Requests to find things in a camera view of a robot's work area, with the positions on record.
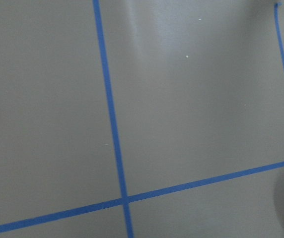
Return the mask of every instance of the gray floor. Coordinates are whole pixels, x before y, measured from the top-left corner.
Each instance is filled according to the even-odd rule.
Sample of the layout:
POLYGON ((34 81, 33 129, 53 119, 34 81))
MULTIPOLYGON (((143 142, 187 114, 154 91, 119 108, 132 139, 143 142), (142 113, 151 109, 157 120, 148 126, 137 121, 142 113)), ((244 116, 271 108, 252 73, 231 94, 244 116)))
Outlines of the gray floor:
MULTIPOLYGON (((274 3, 100 0, 129 195, 284 161, 274 3)), ((92 2, 0 0, 0 225, 120 197, 92 2)), ((284 168, 130 208, 136 238, 284 238, 284 168)), ((118 206, 5 237, 126 229, 118 206)))

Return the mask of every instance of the gray square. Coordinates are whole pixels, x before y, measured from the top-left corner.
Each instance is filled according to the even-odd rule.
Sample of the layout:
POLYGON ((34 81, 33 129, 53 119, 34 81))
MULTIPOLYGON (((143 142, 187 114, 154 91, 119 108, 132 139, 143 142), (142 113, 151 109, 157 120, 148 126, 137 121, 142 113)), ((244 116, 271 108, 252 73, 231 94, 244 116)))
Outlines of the gray square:
POLYGON ((92 3, 0 0, 0 224, 119 197, 92 3))
POLYGON ((130 195, 284 161, 274 2, 101 1, 130 195))

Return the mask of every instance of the floor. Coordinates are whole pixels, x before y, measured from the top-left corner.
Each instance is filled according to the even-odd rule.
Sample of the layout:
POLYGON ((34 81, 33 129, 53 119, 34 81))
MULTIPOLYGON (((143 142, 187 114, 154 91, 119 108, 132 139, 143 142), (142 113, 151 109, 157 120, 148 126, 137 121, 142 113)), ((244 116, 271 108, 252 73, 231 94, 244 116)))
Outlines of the floor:
POLYGON ((281 2, 0 0, 0 238, 284 238, 281 2))

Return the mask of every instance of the gray painted surface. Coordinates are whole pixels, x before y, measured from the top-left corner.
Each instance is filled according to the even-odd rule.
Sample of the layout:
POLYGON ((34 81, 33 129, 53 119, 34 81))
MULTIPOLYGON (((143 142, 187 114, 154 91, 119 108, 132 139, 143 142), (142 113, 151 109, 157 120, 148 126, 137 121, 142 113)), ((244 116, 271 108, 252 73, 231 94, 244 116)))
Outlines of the gray painted surface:
MULTIPOLYGON (((130 195, 284 161, 274 2, 100 1, 130 195)), ((0 0, 0 224, 119 197, 91 1, 0 0)), ((130 207, 137 238, 284 238, 284 168, 130 207)), ((119 206, 3 237, 126 233, 119 206)))
POLYGON ((102 16, 129 194, 284 161, 273 1, 103 1, 102 16))
POLYGON ((119 197, 92 4, 0 0, 0 224, 119 197))

